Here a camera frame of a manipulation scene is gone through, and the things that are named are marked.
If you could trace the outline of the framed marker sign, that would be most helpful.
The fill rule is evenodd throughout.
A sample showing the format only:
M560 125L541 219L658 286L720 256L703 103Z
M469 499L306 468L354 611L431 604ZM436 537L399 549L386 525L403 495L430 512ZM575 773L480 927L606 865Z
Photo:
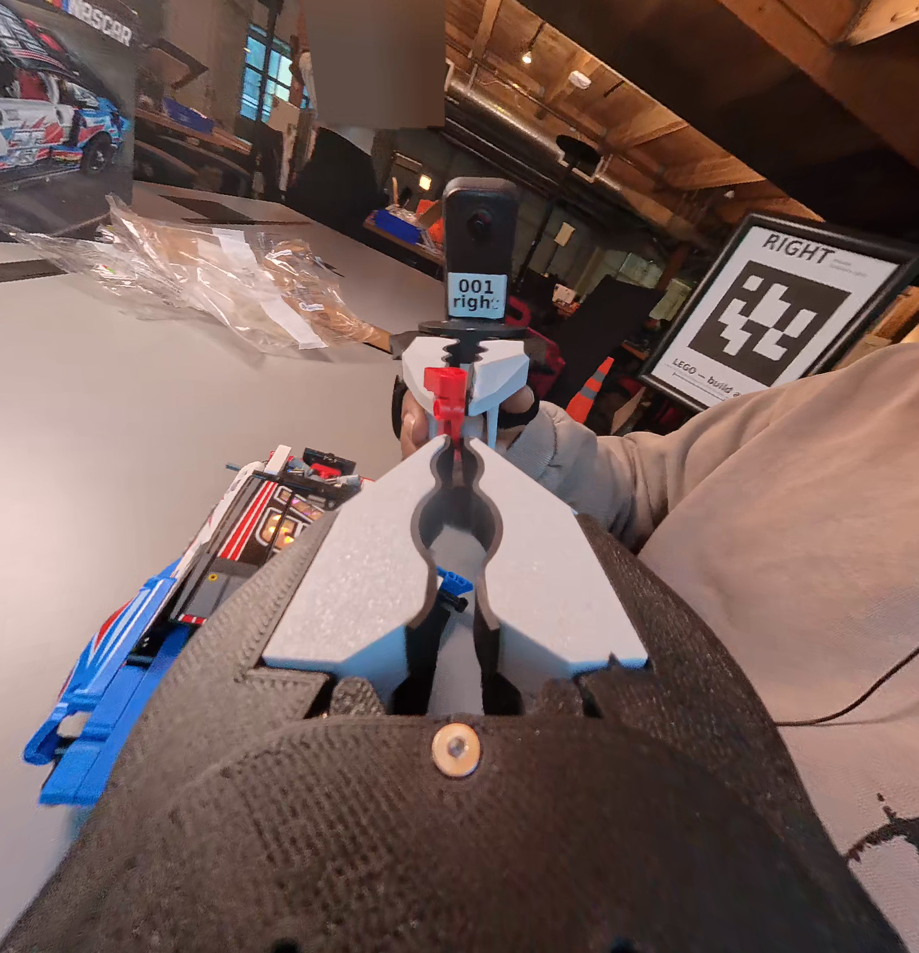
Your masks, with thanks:
M918 244L748 213L638 379L704 411L823 373L918 276Z

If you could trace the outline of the lego race car model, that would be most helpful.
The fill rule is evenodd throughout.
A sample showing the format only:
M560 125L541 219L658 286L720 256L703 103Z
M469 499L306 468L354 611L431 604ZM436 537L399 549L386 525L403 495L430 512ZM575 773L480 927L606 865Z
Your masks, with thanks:
M180 558L112 613L76 660L23 759L38 803L92 808L133 726L191 637L275 556L370 484L354 461L278 446L241 468Z

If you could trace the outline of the person's right forearm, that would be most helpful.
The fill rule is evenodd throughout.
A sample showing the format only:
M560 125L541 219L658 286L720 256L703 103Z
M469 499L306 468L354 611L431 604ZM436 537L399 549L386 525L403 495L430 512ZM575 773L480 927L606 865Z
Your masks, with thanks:
M919 503L919 343L702 411L669 435L596 436L548 402L504 458L630 548L683 506L726 518Z

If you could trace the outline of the metal air duct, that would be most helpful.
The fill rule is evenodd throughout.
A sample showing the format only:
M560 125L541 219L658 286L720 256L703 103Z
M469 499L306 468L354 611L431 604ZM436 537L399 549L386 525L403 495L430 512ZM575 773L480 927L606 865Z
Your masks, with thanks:
M556 137L542 127L537 120L516 111L512 107L501 103L487 91L471 84L468 80L458 78L455 72L447 75L444 84L444 94L455 102L466 113L474 114L478 118L491 122L497 128L528 142L544 152L559 164L560 151L556 147ZM603 157L596 178L589 183L618 185L609 178L606 172L606 159Z

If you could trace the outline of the red lego piece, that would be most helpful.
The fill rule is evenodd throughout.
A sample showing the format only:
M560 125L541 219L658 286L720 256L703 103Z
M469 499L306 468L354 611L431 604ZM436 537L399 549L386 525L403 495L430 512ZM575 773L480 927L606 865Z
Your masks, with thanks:
M462 438L467 409L467 374L457 367L427 367L423 387L432 395L436 435L446 435L455 446Z

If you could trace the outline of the window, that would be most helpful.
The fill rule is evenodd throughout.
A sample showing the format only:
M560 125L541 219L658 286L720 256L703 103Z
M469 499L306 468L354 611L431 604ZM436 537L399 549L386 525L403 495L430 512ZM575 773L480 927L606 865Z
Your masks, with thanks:
M299 73L292 68L296 55L306 49L306 37L292 34L288 41L275 37L267 42L262 25L249 25L243 53L239 119L256 121L259 113L263 121L270 117L273 101L290 102L300 109L311 105L310 94Z

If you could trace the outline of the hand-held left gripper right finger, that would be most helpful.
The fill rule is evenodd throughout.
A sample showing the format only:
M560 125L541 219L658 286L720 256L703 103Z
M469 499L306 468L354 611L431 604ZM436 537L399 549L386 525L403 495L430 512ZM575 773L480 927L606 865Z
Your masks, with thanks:
M643 669L647 649L574 510L476 437L464 440L464 475L486 551L473 626L483 700Z

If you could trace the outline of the orange traffic cone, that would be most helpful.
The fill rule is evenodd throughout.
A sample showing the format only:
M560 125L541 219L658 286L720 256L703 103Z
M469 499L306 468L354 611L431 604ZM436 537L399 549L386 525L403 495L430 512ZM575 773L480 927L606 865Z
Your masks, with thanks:
M589 376L585 384L572 396L572 399L566 405L565 411L573 421L585 424L592 411L600 388L607 378L614 363L614 358L610 355L596 368L594 373Z

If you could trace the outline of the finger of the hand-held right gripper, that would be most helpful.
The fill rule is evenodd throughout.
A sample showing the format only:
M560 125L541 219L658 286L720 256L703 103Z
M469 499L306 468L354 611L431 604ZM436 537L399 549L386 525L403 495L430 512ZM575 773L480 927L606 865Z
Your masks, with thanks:
M466 415L497 410L526 386L529 357L523 340L483 340L469 366L472 375Z
M458 337L417 337L403 352L401 362L404 383L427 414L432 411L433 398L423 387L424 369L457 367L467 374L467 358L463 355Z

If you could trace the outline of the clear plastic bags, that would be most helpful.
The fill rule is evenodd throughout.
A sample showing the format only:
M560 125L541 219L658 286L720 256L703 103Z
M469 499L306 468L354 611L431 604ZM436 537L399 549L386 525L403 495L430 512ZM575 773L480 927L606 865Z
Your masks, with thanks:
M170 223L108 196L109 220L92 239L24 232L13 239L69 274L83 275L146 318L210 316L272 356L346 343L391 353L388 332L360 319L339 275L299 236Z

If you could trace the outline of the lego set box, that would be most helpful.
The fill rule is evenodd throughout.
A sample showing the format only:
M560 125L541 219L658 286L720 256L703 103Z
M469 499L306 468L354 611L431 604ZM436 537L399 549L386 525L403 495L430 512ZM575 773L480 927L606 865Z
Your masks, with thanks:
M81 236L132 198L133 2L0 1L0 223Z

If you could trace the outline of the person's right hand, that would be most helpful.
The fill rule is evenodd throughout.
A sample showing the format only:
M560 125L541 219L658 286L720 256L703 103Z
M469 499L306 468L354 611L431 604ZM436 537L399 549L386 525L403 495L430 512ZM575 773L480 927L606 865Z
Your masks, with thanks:
M418 451L430 439L427 412L406 387L400 389L400 423L398 440L401 455L407 459ZM528 386L517 391L499 408L498 431L495 449L504 453L537 417L540 401Z

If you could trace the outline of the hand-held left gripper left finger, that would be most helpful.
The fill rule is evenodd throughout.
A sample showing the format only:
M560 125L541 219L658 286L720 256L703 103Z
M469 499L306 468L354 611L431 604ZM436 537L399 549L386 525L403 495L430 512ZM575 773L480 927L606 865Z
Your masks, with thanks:
M450 449L433 438L338 509L263 651L266 666L359 677L391 704L408 676L407 627L434 598L415 523Z

